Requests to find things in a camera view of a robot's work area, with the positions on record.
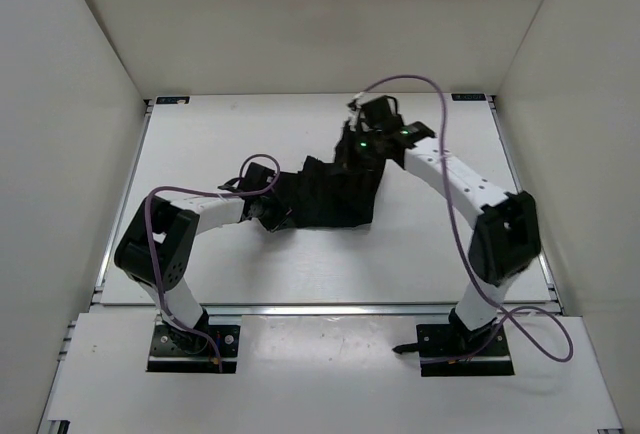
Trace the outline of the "black skirt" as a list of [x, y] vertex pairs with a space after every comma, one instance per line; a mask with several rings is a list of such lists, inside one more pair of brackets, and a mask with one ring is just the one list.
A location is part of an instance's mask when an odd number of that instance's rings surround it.
[[354, 228], [372, 222], [384, 162], [347, 169], [307, 157], [300, 171], [283, 172], [274, 188], [277, 206], [264, 222], [271, 231]]

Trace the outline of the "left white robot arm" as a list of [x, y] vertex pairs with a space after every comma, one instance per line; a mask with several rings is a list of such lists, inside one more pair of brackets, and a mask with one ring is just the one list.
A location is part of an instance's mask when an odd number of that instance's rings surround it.
[[188, 352], [208, 343], [206, 309], [196, 301], [185, 274], [197, 236], [266, 215], [282, 177], [272, 169], [244, 161], [239, 174], [214, 192], [177, 186], [152, 189], [134, 214], [115, 250], [114, 263], [140, 285], [159, 309], [174, 339]]

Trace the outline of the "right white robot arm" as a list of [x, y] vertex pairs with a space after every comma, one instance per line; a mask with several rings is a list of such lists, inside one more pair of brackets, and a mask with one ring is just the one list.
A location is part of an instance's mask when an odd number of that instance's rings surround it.
[[351, 168], [395, 162], [438, 192], [449, 213], [472, 228], [463, 264], [469, 285], [450, 315], [449, 345], [460, 354], [480, 347], [514, 280], [541, 252], [536, 202], [526, 191], [496, 186], [451, 155], [420, 121], [408, 124], [396, 98], [352, 99], [340, 146]]

